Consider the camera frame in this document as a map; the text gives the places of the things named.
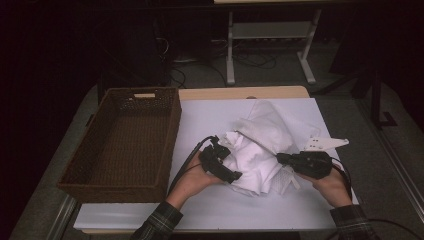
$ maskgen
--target basket handle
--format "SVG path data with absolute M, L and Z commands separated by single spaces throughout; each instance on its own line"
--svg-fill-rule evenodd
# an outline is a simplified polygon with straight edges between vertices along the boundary
M 156 93 L 135 93 L 134 94 L 135 98 L 142 98 L 142 99 L 146 99 L 146 98 L 156 98 Z

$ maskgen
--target hand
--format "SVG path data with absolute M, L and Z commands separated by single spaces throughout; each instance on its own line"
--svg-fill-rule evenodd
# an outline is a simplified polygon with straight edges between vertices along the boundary
M 321 179 L 311 178 L 302 174 L 298 175 L 312 182 L 312 186 L 321 193 L 331 206 L 337 208 L 353 204 L 346 191 L 344 179 L 337 170 L 331 169 L 330 175 Z
M 221 179 L 209 175 L 203 170 L 199 153 L 197 152 L 194 155 L 186 168 L 186 172 L 181 176 L 172 192 L 166 198 L 166 201 L 176 209 L 181 209 L 187 199 L 200 193 L 206 187 L 222 182 Z

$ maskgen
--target wicker basket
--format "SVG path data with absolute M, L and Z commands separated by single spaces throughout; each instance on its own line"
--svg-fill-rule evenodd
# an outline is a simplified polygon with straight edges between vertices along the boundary
M 109 89 L 58 187 L 81 203 L 163 201 L 180 117 L 176 88 Z

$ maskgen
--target person's right hand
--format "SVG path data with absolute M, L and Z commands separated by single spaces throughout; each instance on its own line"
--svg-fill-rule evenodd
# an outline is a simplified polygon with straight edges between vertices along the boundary
M 298 175 L 312 182 L 312 186 L 321 193 L 331 206 L 337 208 L 352 205 L 343 177 L 337 170 L 331 169 L 330 175 L 321 179 L 311 178 L 302 174 Z

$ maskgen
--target white cloth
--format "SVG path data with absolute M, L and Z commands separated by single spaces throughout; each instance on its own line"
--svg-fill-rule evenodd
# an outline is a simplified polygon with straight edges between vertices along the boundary
M 227 132 L 220 139 L 220 144 L 231 150 L 224 165 L 232 171 L 243 173 L 239 180 L 228 185 L 234 191 L 257 196 L 272 189 L 282 195 L 290 183 L 299 187 L 293 169 L 283 168 L 275 154 L 298 153 L 298 149 L 302 149 L 299 145 L 306 144 L 303 139 L 319 134 L 319 129 L 305 125 L 306 128 L 300 130 L 302 137 L 297 137 L 301 140 L 295 141 L 288 126 L 302 122 L 289 113 L 282 116 L 279 112 L 284 110 L 277 110 L 269 101 L 258 100 L 249 119 L 239 119 L 234 127 L 236 132 Z

